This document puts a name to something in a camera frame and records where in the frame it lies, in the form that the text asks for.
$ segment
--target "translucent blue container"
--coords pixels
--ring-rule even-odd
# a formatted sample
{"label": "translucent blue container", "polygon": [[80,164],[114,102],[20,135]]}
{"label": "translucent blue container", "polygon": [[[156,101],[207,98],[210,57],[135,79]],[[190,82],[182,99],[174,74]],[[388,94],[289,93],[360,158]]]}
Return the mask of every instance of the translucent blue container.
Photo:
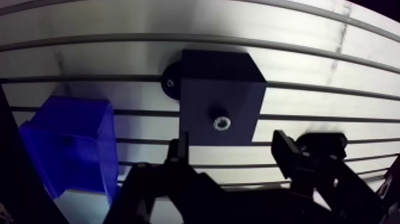
{"label": "translucent blue container", "polygon": [[50,97],[20,132],[53,199],[78,189],[105,193],[112,203],[118,158],[110,102]]}

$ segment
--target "white slatted wall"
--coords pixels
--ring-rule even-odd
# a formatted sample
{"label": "white slatted wall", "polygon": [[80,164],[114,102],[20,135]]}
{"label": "white slatted wall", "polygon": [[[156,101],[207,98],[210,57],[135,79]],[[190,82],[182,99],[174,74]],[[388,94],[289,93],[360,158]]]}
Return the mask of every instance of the white slatted wall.
{"label": "white slatted wall", "polygon": [[[340,0],[258,1],[266,5],[228,0],[87,0],[28,9],[30,2],[39,1],[15,4],[21,2],[26,2],[25,10],[8,13],[18,11],[10,7],[20,5],[0,1],[4,7],[0,8],[0,78],[9,78],[2,87],[14,118],[19,125],[30,119],[51,94],[109,99],[119,111],[115,112],[115,133],[118,158],[123,162],[120,181],[129,171],[129,162],[162,163],[167,141],[177,137],[179,118],[174,112],[179,103],[146,77],[161,74],[185,48],[248,52],[271,81],[254,146],[190,147],[190,163],[222,185],[284,181],[268,146],[275,129],[293,138],[306,131],[344,132],[350,140],[347,164],[362,178],[381,176],[400,153],[400,43],[339,21],[268,4],[298,6],[299,2],[400,35],[399,23],[361,6]],[[203,43],[158,39],[5,50],[14,43],[38,39],[102,34],[115,34],[118,39],[119,33],[186,34],[189,39],[212,36],[206,36],[209,40]],[[270,46],[278,42],[288,49],[296,45],[308,54],[212,43],[215,36],[268,41]],[[309,48],[362,62],[310,55]],[[373,67],[360,65],[365,62]],[[29,80],[71,75],[119,80]],[[139,78],[124,82],[124,76]],[[376,190],[380,183],[368,184]],[[318,194],[315,200],[324,203]],[[56,202],[71,223],[101,223],[108,210],[103,197],[82,192],[66,192]],[[157,203],[153,223],[182,222],[173,209],[169,201]]]}

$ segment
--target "metal nut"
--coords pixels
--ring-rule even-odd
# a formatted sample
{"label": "metal nut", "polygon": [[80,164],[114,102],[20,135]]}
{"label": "metal nut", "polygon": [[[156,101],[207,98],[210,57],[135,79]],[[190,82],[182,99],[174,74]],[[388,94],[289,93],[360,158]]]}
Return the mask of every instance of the metal nut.
{"label": "metal nut", "polygon": [[214,128],[221,132],[224,130],[228,130],[230,125],[231,121],[228,117],[217,117],[213,123]]}

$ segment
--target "black square block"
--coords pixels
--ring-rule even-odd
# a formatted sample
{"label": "black square block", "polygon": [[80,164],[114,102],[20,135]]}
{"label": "black square block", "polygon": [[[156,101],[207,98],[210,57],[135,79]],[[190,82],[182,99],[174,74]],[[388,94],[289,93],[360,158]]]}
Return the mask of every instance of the black square block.
{"label": "black square block", "polygon": [[249,145],[267,82],[247,53],[185,50],[180,131],[191,145]]}

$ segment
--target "white wall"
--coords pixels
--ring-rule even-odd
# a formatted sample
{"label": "white wall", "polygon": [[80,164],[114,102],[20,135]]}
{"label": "white wall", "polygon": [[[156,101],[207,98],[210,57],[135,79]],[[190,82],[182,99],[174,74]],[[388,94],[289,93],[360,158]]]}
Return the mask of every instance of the white wall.
{"label": "white wall", "polygon": [[[0,7],[8,1],[0,1]],[[400,25],[346,1],[303,1],[400,35]],[[88,0],[35,8],[0,17],[0,45],[74,35],[107,33],[190,33],[275,41],[377,61],[400,68],[400,44],[356,27],[296,11],[222,0]],[[0,53],[0,77],[59,76],[65,74],[161,74],[184,48],[248,52],[267,80],[356,89],[400,96],[400,76],[388,71],[310,55],[270,49],[184,42],[114,42],[52,46]],[[116,109],[178,111],[179,104],[158,83],[69,83],[77,97],[107,98]],[[15,107],[40,107],[59,83],[3,85]],[[342,116],[400,119],[400,102],[268,88],[261,114]],[[18,124],[34,113],[14,112]],[[177,136],[179,119],[116,116],[119,138],[163,139]],[[283,129],[296,138],[305,131],[341,131],[350,140],[399,138],[400,123],[259,121],[253,141],[270,141]],[[348,158],[400,153],[400,142],[352,144]],[[162,163],[165,145],[118,144],[120,161]],[[390,166],[394,157],[348,163],[355,172]],[[268,147],[191,147],[192,164],[274,164]],[[123,180],[128,167],[123,169]],[[218,183],[282,181],[276,168],[199,169]],[[101,223],[108,209],[100,195],[66,192],[56,200],[71,223]],[[155,207],[153,223],[181,223],[170,202]]]}

